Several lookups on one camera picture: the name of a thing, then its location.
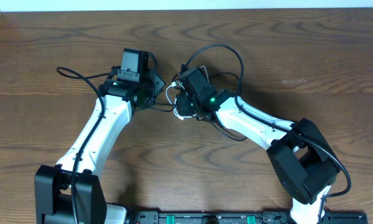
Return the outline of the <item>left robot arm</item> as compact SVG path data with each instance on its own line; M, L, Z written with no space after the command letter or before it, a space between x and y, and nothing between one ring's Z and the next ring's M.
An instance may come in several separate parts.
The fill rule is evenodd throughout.
M94 87L93 113L77 140L54 166L42 165L34 177L37 223L131 223L133 214L108 203L100 183L105 162L135 111L152 108L165 82L151 52L124 49L121 65Z

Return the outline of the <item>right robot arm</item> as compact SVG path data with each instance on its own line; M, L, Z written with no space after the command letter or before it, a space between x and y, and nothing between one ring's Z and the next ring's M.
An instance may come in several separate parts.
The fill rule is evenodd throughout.
M291 195L295 223L319 223L320 200L340 172L340 163L318 127L308 119L292 122L266 114L229 90L217 90L201 68L184 69L176 83L181 116L236 131L267 153L283 188Z

